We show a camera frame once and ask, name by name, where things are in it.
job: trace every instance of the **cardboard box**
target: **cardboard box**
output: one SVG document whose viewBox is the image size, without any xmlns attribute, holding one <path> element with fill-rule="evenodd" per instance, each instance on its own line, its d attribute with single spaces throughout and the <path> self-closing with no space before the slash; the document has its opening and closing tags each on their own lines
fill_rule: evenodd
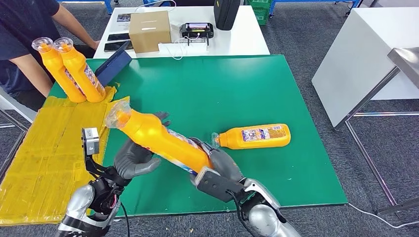
<svg viewBox="0 0 419 237">
<path fill-rule="evenodd" d="M 159 51 L 159 43 L 171 43 L 168 12 L 131 14 L 129 38 L 135 53 Z"/>
</svg>

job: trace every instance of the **green crate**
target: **green crate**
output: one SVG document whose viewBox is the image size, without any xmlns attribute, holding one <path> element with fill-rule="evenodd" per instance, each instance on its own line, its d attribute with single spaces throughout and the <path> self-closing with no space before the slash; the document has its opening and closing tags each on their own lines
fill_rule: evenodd
<svg viewBox="0 0 419 237">
<path fill-rule="evenodd" d="M 264 26 L 269 18 L 269 8 L 252 7 L 259 25 Z"/>
<path fill-rule="evenodd" d="M 245 5 L 259 8 L 270 8 L 272 0 L 245 0 Z"/>
</svg>

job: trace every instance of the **dark blue shirt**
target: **dark blue shirt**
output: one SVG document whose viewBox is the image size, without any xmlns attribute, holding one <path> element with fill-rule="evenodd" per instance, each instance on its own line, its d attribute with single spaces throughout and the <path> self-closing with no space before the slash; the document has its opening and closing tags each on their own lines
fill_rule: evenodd
<svg viewBox="0 0 419 237">
<path fill-rule="evenodd" d="M 60 38 L 51 18 L 59 7 L 56 0 L 0 0 L 0 86 L 11 96 L 35 87 L 9 59 L 30 53 L 48 73 L 31 45 L 39 37 Z"/>
</svg>

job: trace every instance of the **person's arm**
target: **person's arm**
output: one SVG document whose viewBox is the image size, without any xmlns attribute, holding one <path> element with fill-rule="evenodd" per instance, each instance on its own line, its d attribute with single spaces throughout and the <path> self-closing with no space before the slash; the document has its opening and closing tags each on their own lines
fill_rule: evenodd
<svg viewBox="0 0 419 237">
<path fill-rule="evenodd" d="M 60 25 L 64 26 L 69 32 L 77 36 L 87 46 L 97 49 L 99 41 L 94 41 L 87 33 L 86 29 L 80 24 L 80 22 L 69 12 L 65 7 L 60 5 L 57 13 L 52 18 Z"/>
<path fill-rule="evenodd" d="M 52 88 L 51 79 L 31 54 L 10 59 L 10 62 L 17 65 L 42 95 L 48 96 Z"/>
</svg>

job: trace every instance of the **gray carpet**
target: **gray carpet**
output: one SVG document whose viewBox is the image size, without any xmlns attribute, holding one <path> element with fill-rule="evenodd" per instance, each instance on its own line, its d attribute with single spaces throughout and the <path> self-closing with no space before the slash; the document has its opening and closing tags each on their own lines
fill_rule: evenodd
<svg viewBox="0 0 419 237">
<path fill-rule="evenodd" d="M 136 6 L 134 0 L 120 0 L 120 6 Z M 66 4 L 98 40 L 108 15 L 100 4 Z M 275 16 L 262 26 L 272 54 L 284 54 L 320 137 L 350 203 L 366 211 L 388 205 L 377 181 L 367 167 L 346 128 L 333 130 L 311 79 L 342 27 L 346 3 L 281 3 Z M 68 36 L 62 28 L 62 35 Z M 418 101 L 372 102 L 368 111 L 419 109 Z M 418 120 L 416 118 L 355 118 L 352 122 L 370 155 L 398 201 L 419 196 Z M 0 157 L 4 157 L 18 133 L 0 130 Z M 393 229 L 349 206 L 283 210 L 304 237 L 417 237 L 417 225 Z M 393 224 L 419 219 L 419 210 L 388 215 Z M 248 237 L 235 213 L 130 219 L 131 236 L 232 236 Z M 52 236 L 56 225 L 0 228 L 0 236 Z M 114 223 L 110 237 L 126 236 L 125 221 Z"/>
</svg>

